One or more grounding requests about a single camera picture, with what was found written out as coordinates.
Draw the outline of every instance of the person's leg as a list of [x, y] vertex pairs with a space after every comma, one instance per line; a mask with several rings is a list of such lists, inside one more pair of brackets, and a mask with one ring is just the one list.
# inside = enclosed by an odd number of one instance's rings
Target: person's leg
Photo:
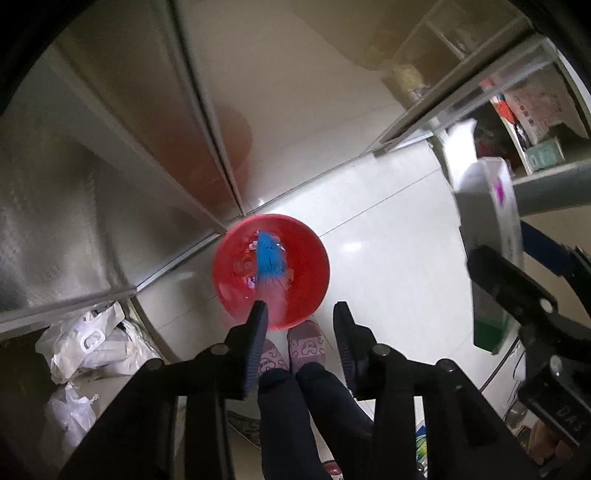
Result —
[[265, 480], [330, 480], [318, 457], [310, 414], [296, 379], [266, 341], [259, 367], [261, 455]]
[[374, 423], [340, 380], [325, 370], [325, 339], [318, 325], [308, 320], [290, 329], [288, 340], [291, 371], [343, 477], [364, 479]]

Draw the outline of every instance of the white tiled floor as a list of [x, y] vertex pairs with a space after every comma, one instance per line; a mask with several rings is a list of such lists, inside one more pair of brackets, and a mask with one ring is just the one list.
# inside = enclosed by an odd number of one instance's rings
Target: white tiled floor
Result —
[[[309, 225], [330, 260], [330, 285], [314, 315], [330, 344], [327, 367], [343, 378], [332, 331], [332, 309], [348, 302], [356, 321], [408, 358], [454, 359], [477, 385], [500, 355], [472, 345], [472, 299], [459, 218], [439, 164], [426, 142], [380, 158], [349, 162], [266, 205]], [[222, 341], [227, 316], [210, 269], [216, 244], [140, 292], [148, 318], [181, 358]], [[287, 356], [282, 332], [269, 337]], [[250, 401], [232, 404], [256, 414]], [[373, 402], [362, 403], [373, 416]], [[417, 422], [422, 420], [418, 409]], [[330, 455], [319, 440], [320, 455]]]

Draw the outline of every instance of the red plastic basin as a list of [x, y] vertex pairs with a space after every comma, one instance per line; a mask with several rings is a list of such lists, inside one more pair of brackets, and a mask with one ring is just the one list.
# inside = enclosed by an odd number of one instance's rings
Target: red plastic basin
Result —
[[320, 238], [305, 224], [286, 215], [255, 215], [232, 228], [222, 239], [213, 260], [213, 283], [224, 309], [236, 324], [244, 323], [255, 301], [255, 290], [245, 278], [248, 245], [265, 230], [278, 236], [285, 249], [293, 281], [286, 292], [287, 311], [282, 323], [269, 330], [284, 330], [307, 320], [326, 295], [329, 286], [329, 257]]

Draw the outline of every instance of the black pants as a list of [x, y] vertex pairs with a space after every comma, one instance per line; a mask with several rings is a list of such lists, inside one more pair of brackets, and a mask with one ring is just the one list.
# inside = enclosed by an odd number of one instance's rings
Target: black pants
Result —
[[329, 480], [318, 457], [310, 416], [345, 480], [364, 477], [372, 420], [347, 388], [315, 362], [293, 376], [275, 368], [259, 379], [262, 471], [265, 480]]

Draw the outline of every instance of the white plastic bag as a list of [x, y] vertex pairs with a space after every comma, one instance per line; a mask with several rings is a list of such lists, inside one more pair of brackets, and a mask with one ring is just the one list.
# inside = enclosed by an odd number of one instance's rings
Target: white plastic bag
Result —
[[113, 332], [80, 364], [81, 368], [95, 369], [111, 362], [121, 362], [128, 356], [129, 335], [120, 328]]
[[160, 358], [156, 350], [144, 338], [141, 329], [128, 320], [123, 320], [122, 326], [129, 337], [126, 344], [127, 356], [119, 362], [110, 362], [96, 370], [102, 378], [117, 377], [119, 375], [133, 375], [151, 358]]
[[94, 316], [51, 325], [35, 344], [35, 351], [45, 356], [55, 383], [65, 383], [94, 350], [104, 343], [125, 315], [119, 303]]
[[96, 421], [92, 399], [79, 397], [74, 385], [67, 383], [49, 399], [46, 407], [48, 425], [43, 433], [42, 451], [51, 464], [61, 467], [78, 447]]

